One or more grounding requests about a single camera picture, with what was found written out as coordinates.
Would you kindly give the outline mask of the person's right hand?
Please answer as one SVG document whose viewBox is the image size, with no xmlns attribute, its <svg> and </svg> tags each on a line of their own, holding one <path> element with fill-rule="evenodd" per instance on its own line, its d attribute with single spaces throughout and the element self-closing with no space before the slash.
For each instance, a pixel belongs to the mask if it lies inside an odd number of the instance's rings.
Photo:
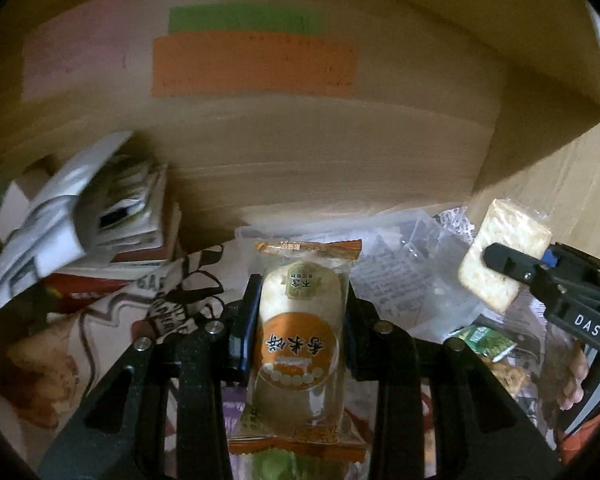
<svg viewBox="0 0 600 480">
<path fill-rule="evenodd" d="M 577 341 L 572 350 L 571 360 L 567 366 L 567 379 L 557 398 L 562 411 L 569 411 L 584 397 L 582 382 L 588 376 L 588 359 L 583 350 L 583 344 Z"/>
</svg>

